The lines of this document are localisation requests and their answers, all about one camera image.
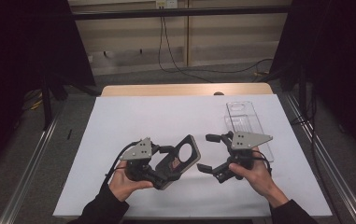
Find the black curtain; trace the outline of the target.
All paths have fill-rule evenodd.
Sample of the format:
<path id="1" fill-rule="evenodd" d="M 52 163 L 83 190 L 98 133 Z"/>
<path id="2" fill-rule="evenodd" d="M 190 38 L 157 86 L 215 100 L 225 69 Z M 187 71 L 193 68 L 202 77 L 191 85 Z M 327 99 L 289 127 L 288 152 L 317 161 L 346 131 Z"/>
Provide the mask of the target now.
<path id="1" fill-rule="evenodd" d="M 271 73 L 284 91 L 305 74 L 356 140 L 356 0 L 292 0 Z"/>
<path id="2" fill-rule="evenodd" d="M 0 151 L 30 91 L 67 97 L 95 84 L 68 0 L 0 0 Z"/>

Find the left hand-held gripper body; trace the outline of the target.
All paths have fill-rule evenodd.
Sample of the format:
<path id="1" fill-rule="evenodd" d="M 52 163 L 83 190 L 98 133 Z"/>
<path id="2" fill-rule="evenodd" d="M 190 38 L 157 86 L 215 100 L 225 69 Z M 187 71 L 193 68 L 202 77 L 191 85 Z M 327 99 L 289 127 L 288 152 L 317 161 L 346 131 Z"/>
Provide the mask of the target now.
<path id="1" fill-rule="evenodd" d="M 126 161 L 125 175 L 132 181 L 149 181 L 153 187 L 161 186 L 161 178 L 150 166 L 154 145 L 149 137 L 138 142 L 133 142 L 119 156 L 121 161 Z"/>

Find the aluminium rail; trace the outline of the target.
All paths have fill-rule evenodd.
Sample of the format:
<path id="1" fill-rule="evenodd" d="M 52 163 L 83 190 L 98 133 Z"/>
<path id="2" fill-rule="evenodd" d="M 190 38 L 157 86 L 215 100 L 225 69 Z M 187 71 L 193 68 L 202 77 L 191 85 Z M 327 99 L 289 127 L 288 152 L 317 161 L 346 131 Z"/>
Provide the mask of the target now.
<path id="1" fill-rule="evenodd" d="M 347 184 L 344 177 L 340 174 L 339 170 L 335 166 L 333 159 L 329 155 L 329 152 L 316 134 L 315 126 L 309 119 L 305 119 L 303 114 L 299 111 L 298 101 L 291 94 L 287 95 L 287 99 L 291 105 L 294 115 L 297 117 L 298 123 L 311 142 L 311 146 L 313 147 L 313 150 L 316 154 L 315 161 L 320 161 L 322 163 L 325 172 L 328 174 L 341 200 L 356 223 L 356 196 Z"/>
<path id="2" fill-rule="evenodd" d="M 31 183 L 36 175 L 36 170 L 39 166 L 39 163 L 47 150 L 50 139 L 53 136 L 54 130 L 58 124 L 61 114 L 64 111 L 64 108 L 65 103 L 56 105 L 56 110 L 53 113 L 53 118 L 51 119 L 50 124 L 42 132 L 39 141 L 36 144 L 34 153 L 21 176 L 19 184 L 14 189 L 14 192 L 10 197 L 7 206 L 0 216 L 0 224 L 14 224 L 31 186 Z"/>

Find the clear plastic packaging box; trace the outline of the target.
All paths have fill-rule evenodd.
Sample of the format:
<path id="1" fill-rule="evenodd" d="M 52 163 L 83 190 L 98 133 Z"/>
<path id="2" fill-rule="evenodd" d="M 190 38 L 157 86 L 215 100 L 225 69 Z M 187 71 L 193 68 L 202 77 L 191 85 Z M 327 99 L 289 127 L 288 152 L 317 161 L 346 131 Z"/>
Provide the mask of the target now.
<path id="1" fill-rule="evenodd" d="M 242 131 L 248 133 L 263 133 L 263 127 L 259 121 L 252 102 L 229 102 L 226 104 L 226 114 L 224 120 L 227 129 L 233 133 Z M 257 148 L 266 156 L 269 161 L 274 160 L 268 143 Z"/>

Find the white wall outlet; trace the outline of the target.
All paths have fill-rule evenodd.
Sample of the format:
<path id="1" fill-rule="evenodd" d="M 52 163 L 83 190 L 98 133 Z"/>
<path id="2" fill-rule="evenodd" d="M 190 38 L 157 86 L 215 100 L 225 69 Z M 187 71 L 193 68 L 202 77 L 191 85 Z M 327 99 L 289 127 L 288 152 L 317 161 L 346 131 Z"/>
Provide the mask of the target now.
<path id="1" fill-rule="evenodd" d="M 156 0 L 157 9 L 175 9 L 178 7 L 178 0 Z"/>

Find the person's left hand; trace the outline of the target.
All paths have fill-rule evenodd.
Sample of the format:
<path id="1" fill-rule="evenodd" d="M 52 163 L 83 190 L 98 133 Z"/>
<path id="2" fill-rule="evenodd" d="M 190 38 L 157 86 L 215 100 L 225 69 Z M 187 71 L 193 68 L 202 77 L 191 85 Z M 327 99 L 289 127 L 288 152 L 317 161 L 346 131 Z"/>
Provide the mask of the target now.
<path id="1" fill-rule="evenodd" d="M 153 184 L 145 180 L 132 181 L 122 169 L 118 169 L 114 172 L 108 186 L 114 196 L 120 202 L 124 202 L 134 191 L 152 188 Z"/>

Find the person's right hand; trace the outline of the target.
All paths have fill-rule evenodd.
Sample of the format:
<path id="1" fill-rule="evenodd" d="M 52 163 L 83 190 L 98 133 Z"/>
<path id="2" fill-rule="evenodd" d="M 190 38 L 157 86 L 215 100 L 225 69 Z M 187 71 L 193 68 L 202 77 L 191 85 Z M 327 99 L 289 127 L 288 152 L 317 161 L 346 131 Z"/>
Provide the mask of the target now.
<path id="1" fill-rule="evenodd" d="M 230 163 L 229 169 L 236 175 L 246 178 L 251 187 L 265 197 L 272 208 L 277 208 L 289 201 L 288 197 L 273 181 L 263 161 L 255 161 L 251 170 L 237 163 Z"/>

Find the black horizontal bar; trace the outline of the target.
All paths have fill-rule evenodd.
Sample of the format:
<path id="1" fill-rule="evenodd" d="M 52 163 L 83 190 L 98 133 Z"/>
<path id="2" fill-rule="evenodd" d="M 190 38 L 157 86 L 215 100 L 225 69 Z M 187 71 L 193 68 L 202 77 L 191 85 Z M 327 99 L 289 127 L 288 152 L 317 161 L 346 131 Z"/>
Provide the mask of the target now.
<path id="1" fill-rule="evenodd" d="M 290 6 L 203 7 L 73 13 L 75 21 L 288 13 Z"/>

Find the white board sheet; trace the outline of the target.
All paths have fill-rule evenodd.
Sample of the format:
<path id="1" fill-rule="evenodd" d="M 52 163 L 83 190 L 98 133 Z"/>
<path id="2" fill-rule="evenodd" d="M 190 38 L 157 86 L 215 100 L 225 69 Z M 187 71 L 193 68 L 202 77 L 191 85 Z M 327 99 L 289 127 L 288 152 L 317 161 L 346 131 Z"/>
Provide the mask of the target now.
<path id="1" fill-rule="evenodd" d="M 232 101 L 252 103 L 263 132 L 272 136 L 262 152 L 271 161 L 277 185 L 311 216 L 330 216 L 329 205 L 275 94 L 97 98 L 53 214 L 64 218 L 80 215 L 99 192 L 120 151 L 141 138 L 174 146 L 190 134 L 203 164 L 225 162 L 226 147 L 208 142 L 206 135 L 227 133 L 224 118 Z M 167 189 L 138 190 L 127 202 L 130 219 L 236 219 L 270 214 L 266 199 L 246 180 L 231 178 L 219 183 L 195 167 Z"/>

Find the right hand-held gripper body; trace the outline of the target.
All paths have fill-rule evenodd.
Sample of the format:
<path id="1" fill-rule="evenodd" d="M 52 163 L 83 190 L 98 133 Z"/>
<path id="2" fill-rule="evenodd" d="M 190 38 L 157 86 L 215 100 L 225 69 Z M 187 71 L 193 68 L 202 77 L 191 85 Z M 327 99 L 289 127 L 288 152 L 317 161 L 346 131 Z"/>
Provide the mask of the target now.
<path id="1" fill-rule="evenodd" d="M 232 142 L 228 149 L 230 157 L 228 163 L 237 163 L 244 168 L 251 170 L 255 161 L 263 161 L 268 172 L 271 172 L 270 162 L 260 150 L 254 150 L 262 144 L 271 141 L 271 135 L 263 133 L 248 133 L 238 131 L 233 133 Z"/>

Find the dark patterned phone case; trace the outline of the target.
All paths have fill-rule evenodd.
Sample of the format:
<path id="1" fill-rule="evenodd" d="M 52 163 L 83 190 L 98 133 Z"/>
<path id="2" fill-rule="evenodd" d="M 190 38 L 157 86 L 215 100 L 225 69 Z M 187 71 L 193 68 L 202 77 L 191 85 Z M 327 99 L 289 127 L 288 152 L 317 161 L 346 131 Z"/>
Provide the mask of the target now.
<path id="1" fill-rule="evenodd" d="M 156 153 L 160 153 L 158 151 L 159 147 L 161 146 L 154 145 L 154 148 L 152 149 L 153 155 L 155 155 Z M 178 154 L 173 155 L 173 154 L 163 153 L 164 157 L 155 166 L 155 168 L 153 169 L 154 171 L 165 175 L 172 174 L 172 173 L 181 173 L 181 175 L 183 175 L 201 158 L 201 154 L 198 146 L 196 145 L 194 137 L 190 134 L 184 137 L 175 147 L 178 149 Z M 190 150 L 190 155 L 188 159 L 181 158 L 181 151 L 185 147 L 187 147 Z"/>

